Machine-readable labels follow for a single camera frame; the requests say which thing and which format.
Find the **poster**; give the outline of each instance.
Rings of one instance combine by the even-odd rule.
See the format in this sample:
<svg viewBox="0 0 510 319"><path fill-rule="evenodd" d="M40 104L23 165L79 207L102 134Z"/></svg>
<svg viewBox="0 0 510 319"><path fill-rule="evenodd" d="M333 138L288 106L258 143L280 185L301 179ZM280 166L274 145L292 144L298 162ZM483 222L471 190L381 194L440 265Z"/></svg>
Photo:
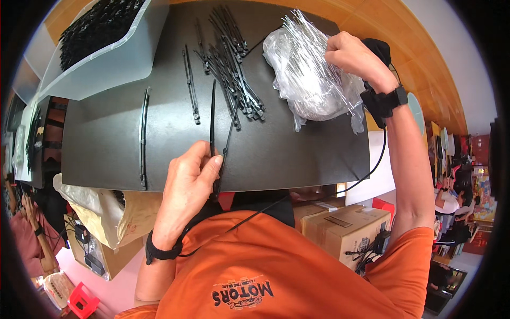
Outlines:
<svg viewBox="0 0 510 319"><path fill-rule="evenodd" d="M491 183L489 176L476 176L475 193L473 199L480 196L480 205L474 208L474 220L481 222L494 222L497 202L491 197Z"/></svg>

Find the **black wrist strap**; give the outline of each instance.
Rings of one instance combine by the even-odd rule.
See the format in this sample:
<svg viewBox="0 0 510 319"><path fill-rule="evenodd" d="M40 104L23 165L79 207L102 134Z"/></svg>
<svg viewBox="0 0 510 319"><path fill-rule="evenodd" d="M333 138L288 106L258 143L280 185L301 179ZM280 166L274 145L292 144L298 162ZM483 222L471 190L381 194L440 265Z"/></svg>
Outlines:
<svg viewBox="0 0 510 319"><path fill-rule="evenodd" d="M39 225L39 228L36 231L34 231L36 237L44 233L44 228L41 226L41 223L37 222L37 224Z"/></svg>
<svg viewBox="0 0 510 319"><path fill-rule="evenodd" d="M183 239L182 236L180 236L177 239L177 242L173 246L172 250L159 250L156 247L154 247L154 244L152 243L152 232L154 230L151 230L147 242L145 243L145 257L147 259L146 264L150 265L152 263L152 260L154 258L159 260L168 260L168 259L175 259L177 256L181 253L183 250Z"/></svg>
<svg viewBox="0 0 510 319"><path fill-rule="evenodd" d="M386 118L393 116L394 108L408 103L407 93L402 84L388 94L377 94L369 87L360 94L360 97L380 129L386 127Z"/></svg>

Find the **orange t-shirt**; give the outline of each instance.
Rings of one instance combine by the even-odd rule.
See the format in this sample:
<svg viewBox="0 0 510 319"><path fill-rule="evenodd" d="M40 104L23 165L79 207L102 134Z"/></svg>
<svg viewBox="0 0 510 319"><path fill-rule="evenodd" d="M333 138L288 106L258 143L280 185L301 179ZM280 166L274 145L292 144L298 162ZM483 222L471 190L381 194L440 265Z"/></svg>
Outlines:
<svg viewBox="0 0 510 319"><path fill-rule="evenodd" d="M295 229L259 214L223 213L185 236L176 277L159 305L127 310L128 318L345 317L420 318L434 232L403 234L365 277Z"/></svg>

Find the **black tabletop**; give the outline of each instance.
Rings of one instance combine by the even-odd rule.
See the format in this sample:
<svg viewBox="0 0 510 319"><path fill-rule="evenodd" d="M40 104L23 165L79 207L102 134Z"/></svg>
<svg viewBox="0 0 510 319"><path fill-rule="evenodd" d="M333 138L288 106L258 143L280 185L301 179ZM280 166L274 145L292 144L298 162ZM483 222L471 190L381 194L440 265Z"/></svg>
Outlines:
<svg viewBox="0 0 510 319"><path fill-rule="evenodd" d="M142 190L139 135L145 89L150 86L146 128L147 190L163 191L168 164L196 140L209 140L213 77L206 76L192 52L198 49L195 18L205 43L213 42L207 18L218 4L228 4L248 47L282 24L289 8L245 1L207 1L172 5L160 37L152 73L146 79L115 87L81 101L69 101L62 143L62 179L71 185ZM306 16L324 33L336 34L334 22ZM193 121L182 49L190 49L201 124ZM258 45L243 60L246 77L266 105L266 120L240 114L233 131L222 191L247 191L326 185L358 180L369 171L365 131L355 135L350 115L324 122L308 121L294 131L287 101L273 89L274 71ZM226 143L230 116L220 88L216 92L216 148Z"/></svg>

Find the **box label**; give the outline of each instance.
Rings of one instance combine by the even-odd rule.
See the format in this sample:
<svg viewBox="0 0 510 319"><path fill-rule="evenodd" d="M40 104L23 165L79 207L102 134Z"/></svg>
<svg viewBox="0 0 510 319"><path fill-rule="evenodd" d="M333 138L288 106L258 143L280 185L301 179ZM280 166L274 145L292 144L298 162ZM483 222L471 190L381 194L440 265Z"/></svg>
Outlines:
<svg viewBox="0 0 510 319"><path fill-rule="evenodd" d="M327 204L327 203L325 203L325 202L321 202L321 201L314 201L313 203L314 203L314 205L317 205L317 206L320 206L320 207L324 207L324 208L329 209L329 212L330 212L330 213L331 213L331 212L334 212L334 211L336 211L336 210L338 210L338 207L335 207L335 206L333 206L333 205Z"/></svg>
<svg viewBox="0 0 510 319"><path fill-rule="evenodd" d="M337 224L339 226L342 226L343 228L347 228L347 227L352 226L351 223L348 223L348 222L346 222L344 220L338 219L338 218L333 217L333 216L328 216L328 217L325 217L324 219L329 221L329 222L335 223L335 224Z"/></svg>

